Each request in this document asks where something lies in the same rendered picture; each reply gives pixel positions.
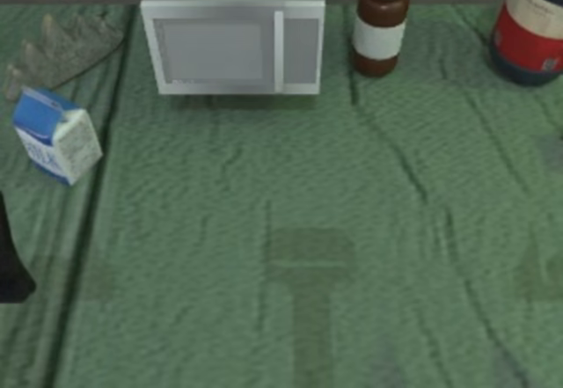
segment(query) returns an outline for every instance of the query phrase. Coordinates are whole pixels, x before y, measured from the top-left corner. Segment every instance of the microwave handle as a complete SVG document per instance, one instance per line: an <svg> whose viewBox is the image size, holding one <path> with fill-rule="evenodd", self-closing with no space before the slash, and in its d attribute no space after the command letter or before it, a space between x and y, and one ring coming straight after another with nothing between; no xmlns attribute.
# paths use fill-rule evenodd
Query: microwave handle
<svg viewBox="0 0 563 388"><path fill-rule="evenodd" d="M274 90L283 92L283 11L274 13Z"/></svg>

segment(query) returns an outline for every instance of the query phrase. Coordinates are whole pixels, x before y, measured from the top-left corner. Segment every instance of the dark bottle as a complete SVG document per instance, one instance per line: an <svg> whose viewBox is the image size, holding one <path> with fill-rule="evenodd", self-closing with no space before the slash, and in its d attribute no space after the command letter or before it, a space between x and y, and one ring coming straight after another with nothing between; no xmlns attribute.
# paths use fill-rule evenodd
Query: dark bottle
<svg viewBox="0 0 563 388"><path fill-rule="evenodd" d="M554 80L563 71L563 0L505 0L489 53L496 69L517 84Z"/></svg>
<svg viewBox="0 0 563 388"><path fill-rule="evenodd" d="M358 0L352 63L368 77L391 73L398 61L410 0Z"/></svg>
<svg viewBox="0 0 563 388"><path fill-rule="evenodd" d="M19 260L11 238L8 214L0 193L0 304L23 303L35 291L35 281Z"/></svg>

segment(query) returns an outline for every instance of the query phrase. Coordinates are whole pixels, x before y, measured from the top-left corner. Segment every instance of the red label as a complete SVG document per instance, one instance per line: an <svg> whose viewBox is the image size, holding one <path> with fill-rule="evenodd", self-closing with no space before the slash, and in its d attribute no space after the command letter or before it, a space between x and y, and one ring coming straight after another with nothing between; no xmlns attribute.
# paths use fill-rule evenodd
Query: red label
<svg viewBox="0 0 563 388"><path fill-rule="evenodd" d="M494 27L494 44L509 62L533 71L563 70L563 40L544 38L519 26L506 5Z"/></svg>

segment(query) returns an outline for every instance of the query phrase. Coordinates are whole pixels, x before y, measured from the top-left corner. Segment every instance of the microwave window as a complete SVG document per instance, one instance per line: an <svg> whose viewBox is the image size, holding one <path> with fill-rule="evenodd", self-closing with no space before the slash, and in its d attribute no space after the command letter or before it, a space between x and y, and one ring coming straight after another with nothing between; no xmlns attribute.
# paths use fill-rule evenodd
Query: microwave window
<svg viewBox="0 0 563 388"><path fill-rule="evenodd" d="M261 26L256 23L165 22L167 80L256 81L263 78Z"/></svg>

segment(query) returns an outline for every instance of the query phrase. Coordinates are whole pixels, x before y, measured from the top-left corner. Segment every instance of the carton top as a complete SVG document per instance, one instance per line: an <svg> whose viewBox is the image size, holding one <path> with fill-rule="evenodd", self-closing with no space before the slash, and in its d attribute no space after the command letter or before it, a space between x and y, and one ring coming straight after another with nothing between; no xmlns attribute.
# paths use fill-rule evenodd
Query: carton top
<svg viewBox="0 0 563 388"><path fill-rule="evenodd" d="M12 116L13 125L46 145L53 145L57 125L68 111L79 109L65 98L45 89L25 87Z"/></svg>

